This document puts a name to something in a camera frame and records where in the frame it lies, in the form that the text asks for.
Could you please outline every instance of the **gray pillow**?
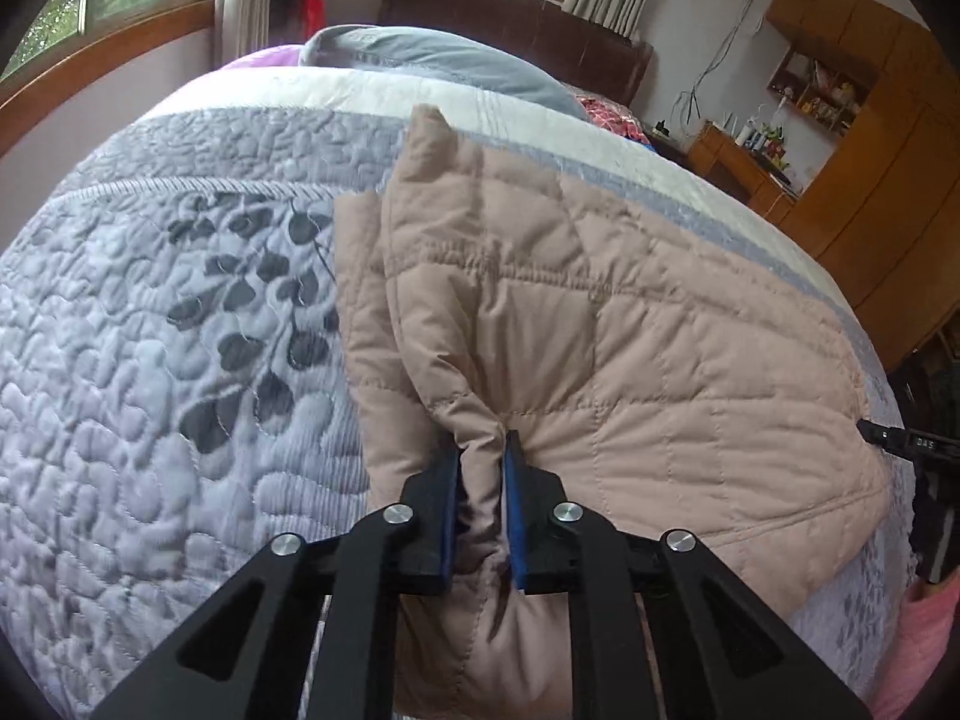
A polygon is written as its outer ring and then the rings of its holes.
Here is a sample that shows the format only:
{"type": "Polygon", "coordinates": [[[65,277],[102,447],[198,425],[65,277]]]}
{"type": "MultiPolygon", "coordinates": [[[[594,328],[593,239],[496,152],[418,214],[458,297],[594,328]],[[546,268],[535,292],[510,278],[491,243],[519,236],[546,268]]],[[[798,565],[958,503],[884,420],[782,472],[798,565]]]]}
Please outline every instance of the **gray pillow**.
{"type": "Polygon", "coordinates": [[[543,70],[501,50],[435,29],[329,26],[310,38],[299,64],[453,81],[589,121],[577,98],[543,70]]]}

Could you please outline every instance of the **triangular cutout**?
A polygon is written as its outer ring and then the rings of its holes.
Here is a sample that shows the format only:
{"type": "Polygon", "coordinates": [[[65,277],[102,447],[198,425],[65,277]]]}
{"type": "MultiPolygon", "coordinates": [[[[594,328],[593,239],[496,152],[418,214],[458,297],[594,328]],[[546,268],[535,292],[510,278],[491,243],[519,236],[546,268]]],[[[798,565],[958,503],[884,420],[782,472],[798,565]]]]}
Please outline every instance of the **triangular cutout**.
{"type": "Polygon", "coordinates": [[[720,644],[735,677],[747,679],[773,668],[784,659],[784,653],[762,631],[760,625],[720,586],[704,580],[702,588],[720,634],[720,644]]]}
{"type": "Polygon", "coordinates": [[[240,658],[262,597],[261,581],[246,584],[181,647],[176,655],[179,664],[226,682],[240,658]]]}

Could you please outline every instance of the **pink cloth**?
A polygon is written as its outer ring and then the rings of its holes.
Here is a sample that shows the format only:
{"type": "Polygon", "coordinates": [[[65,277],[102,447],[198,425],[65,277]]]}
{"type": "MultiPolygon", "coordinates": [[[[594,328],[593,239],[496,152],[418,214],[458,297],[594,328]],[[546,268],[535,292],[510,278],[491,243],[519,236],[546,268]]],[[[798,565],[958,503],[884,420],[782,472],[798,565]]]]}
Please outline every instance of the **pink cloth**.
{"type": "Polygon", "coordinates": [[[229,64],[222,66],[221,70],[296,67],[296,63],[299,62],[299,52],[302,48],[303,46],[275,46],[271,49],[263,49],[234,59],[229,64]]]}
{"type": "Polygon", "coordinates": [[[920,598],[920,583],[907,591],[896,623],[896,641],[880,687],[870,700],[874,720],[896,720],[917,697],[947,651],[958,600],[960,572],[954,572],[947,587],[929,598],[920,598]]]}

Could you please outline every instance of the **bedspread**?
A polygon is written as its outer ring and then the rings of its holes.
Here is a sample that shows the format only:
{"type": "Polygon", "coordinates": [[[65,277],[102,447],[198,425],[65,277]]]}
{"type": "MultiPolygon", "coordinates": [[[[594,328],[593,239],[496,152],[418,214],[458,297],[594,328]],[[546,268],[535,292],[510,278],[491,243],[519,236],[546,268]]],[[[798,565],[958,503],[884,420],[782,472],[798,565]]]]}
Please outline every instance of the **bedspread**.
{"type": "MultiPolygon", "coordinates": [[[[64,716],[85,716],[272,535],[324,538],[363,514],[332,201],[383,189],[414,103],[822,300],[856,351],[872,418],[899,424],[832,279],[635,143],[430,79],[205,76],[83,161],[0,257],[0,626],[64,716]]],[[[890,514],[791,620],[860,694],[908,575],[912,469],[890,461],[890,514]]]]}

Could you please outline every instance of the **electrical cable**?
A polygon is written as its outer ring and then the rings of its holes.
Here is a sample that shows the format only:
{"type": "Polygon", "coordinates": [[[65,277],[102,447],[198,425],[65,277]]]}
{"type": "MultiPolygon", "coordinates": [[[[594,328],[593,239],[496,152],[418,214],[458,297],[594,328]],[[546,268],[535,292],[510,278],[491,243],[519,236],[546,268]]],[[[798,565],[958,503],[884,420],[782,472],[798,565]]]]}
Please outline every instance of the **electrical cable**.
{"type": "Polygon", "coordinates": [[[701,117],[700,113],[700,102],[697,100],[697,92],[700,90],[700,85],[704,82],[704,79],[713,73],[720,65],[723,64],[723,61],[727,58],[727,55],[730,53],[731,48],[733,47],[733,42],[736,41],[736,36],[738,35],[741,26],[745,20],[747,20],[747,14],[750,12],[750,8],[754,4],[754,0],[746,0],[743,4],[743,7],[740,9],[740,15],[736,20],[736,23],[733,25],[733,28],[726,34],[723,41],[720,43],[720,46],[717,47],[716,52],[713,55],[713,58],[709,61],[709,64],[704,68],[704,71],[698,76],[698,79],[694,81],[693,86],[685,92],[680,92],[677,95],[677,99],[674,100],[673,107],[670,109],[670,122],[673,124],[675,121],[677,106],[680,105],[680,129],[683,130],[683,133],[689,134],[686,130],[688,124],[690,124],[690,119],[693,116],[693,113],[696,112],[697,119],[701,117]]]}

